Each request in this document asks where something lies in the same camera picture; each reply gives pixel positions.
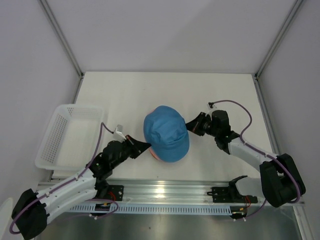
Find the pink bucket hat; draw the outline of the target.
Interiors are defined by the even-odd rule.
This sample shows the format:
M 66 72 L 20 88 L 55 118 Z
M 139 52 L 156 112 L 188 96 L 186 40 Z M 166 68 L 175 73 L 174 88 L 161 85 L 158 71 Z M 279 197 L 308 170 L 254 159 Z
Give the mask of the pink bucket hat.
M 151 110 L 147 115 L 150 115 L 151 113 L 154 112 L 154 109 Z M 154 152 L 154 149 L 152 147 L 149 148 L 149 152 L 152 155 L 153 158 L 155 158 L 158 161 L 163 161 L 161 158 L 159 158 L 159 156 Z

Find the blue bucket hat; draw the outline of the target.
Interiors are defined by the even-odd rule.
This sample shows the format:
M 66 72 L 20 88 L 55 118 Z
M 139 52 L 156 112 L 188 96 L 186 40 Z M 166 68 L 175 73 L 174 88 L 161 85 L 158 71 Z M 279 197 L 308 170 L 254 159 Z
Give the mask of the blue bucket hat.
M 143 134 L 147 143 L 163 162 L 182 160 L 190 149 L 185 119 L 174 108 L 161 105 L 146 115 Z

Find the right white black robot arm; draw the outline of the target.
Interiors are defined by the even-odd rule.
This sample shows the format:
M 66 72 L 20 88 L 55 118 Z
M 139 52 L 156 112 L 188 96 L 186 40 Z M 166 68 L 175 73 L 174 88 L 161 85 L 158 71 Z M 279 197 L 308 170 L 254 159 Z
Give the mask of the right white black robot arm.
M 211 114 L 201 112 L 186 124 L 188 131 L 214 137 L 217 147 L 228 155 L 237 157 L 256 169 L 260 177 L 246 175 L 229 182 L 228 197 L 233 202 L 245 196 L 264 198 L 273 207 L 296 203 L 305 194 L 306 188 L 293 158 L 287 154 L 266 152 L 231 129 L 229 116 L 224 110 Z

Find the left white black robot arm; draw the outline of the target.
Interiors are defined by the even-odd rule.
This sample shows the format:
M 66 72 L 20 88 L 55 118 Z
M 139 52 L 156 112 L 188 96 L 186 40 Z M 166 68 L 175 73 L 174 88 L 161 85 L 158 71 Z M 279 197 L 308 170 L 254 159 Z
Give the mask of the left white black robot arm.
M 129 135 L 123 141 L 112 140 L 73 176 L 44 190 L 25 190 L 12 210 L 10 233 L 31 240 L 70 208 L 87 200 L 105 199 L 109 191 L 107 178 L 113 170 L 127 159 L 136 159 L 150 147 L 150 143 Z

